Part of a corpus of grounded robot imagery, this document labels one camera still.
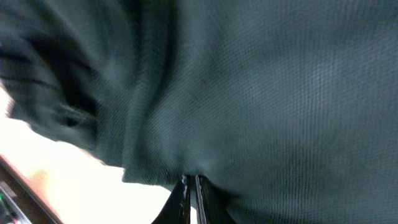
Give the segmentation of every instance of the clothing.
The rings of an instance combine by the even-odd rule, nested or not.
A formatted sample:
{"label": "clothing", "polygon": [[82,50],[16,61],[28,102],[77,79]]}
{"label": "clothing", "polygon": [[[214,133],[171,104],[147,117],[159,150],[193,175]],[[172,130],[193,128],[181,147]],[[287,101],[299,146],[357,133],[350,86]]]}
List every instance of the clothing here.
{"label": "clothing", "polygon": [[0,1],[12,117],[237,223],[398,223],[398,1]]}

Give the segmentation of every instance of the black object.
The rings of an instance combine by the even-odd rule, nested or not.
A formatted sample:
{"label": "black object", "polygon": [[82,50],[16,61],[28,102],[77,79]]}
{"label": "black object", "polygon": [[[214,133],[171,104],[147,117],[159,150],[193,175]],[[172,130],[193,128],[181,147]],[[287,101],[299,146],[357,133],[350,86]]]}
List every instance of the black object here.
{"label": "black object", "polygon": [[0,195],[0,224],[10,220],[32,224],[62,223],[1,156]]}
{"label": "black object", "polygon": [[[236,223],[225,210],[210,181],[203,176],[195,177],[198,224]],[[192,181],[182,176],[169,199],[152,224],[190,223],[190,189]]]}

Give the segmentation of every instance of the ribbed fabric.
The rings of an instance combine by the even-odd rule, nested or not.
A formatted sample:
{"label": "ribbed fabric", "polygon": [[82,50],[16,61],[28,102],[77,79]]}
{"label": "ribbed fabric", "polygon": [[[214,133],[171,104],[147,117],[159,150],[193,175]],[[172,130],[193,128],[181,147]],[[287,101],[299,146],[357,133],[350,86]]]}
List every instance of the ribbed fabric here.
{"label": "ribbed fabric", "polygon": [[238,223],[398,223],[398,1],[0,1],[0,78],[48,138]]}

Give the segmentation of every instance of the white surface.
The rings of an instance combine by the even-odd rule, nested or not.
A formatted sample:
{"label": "white surface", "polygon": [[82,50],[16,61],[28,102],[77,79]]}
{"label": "white surface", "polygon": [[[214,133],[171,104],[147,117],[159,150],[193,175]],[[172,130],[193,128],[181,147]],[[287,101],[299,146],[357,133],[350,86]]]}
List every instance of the white surface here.
{"label": "white surface", "polygon": [[[63,222],[145,224],[159,214],[168,190],[122,183],[121,168],[104,166],[77,147],[50,141],[25,123],[5,118],[9,102],[0,87],[0,154],[29,179]],[[192,223],[196,219],[192,209]]]}

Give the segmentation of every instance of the cloth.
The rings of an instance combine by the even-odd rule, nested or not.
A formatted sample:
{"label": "cloth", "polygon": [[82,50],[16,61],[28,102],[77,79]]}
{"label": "cloth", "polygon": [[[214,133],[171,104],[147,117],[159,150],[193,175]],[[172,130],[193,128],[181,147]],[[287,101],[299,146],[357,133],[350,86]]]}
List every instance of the cloth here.
{"label": "cloth", "polygon": [[12,117],[238,223],[398,223],[398,1],[1,0]]}

